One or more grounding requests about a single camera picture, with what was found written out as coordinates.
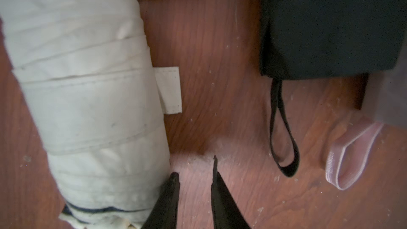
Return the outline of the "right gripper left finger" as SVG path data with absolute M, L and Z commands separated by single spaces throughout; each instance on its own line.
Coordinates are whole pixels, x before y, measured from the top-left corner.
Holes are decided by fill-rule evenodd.
M 171 173 L 142 229 L 176 229 L 180 193 L 179 174 Z

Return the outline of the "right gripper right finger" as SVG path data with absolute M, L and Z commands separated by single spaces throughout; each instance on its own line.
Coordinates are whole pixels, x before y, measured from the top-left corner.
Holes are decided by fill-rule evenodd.
M 250 229 L 217 169 L 214 156 L 211 206 L 214 229 Z

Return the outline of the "cream sleeved umbrella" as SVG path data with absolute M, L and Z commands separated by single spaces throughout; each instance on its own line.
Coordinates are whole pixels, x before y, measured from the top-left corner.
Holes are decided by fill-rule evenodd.
M 152 66 L 137 0 L 1 0 L 4 44 L 76 229 L 139 229 L 170 174 L 177 67 Z

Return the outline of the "pink sleeved umbrella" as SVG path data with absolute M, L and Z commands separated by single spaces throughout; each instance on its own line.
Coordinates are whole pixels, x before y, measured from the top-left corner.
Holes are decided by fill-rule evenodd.
M 403 44 L 392 70 L 369 75 L 362 117 L 340 136 L 328 153 L 325 178 L 339 190 L 362 175 L 371 148 L 385 125 L 407 126 L 407 46 Z

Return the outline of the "black sleeved umbrella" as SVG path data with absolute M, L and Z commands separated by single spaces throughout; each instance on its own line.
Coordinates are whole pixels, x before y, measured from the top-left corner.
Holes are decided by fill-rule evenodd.
M 285 80 L 390 70 L 407 29 L 407 0 L 260 0 L 260 72 L 271 117 L 286 118 Z

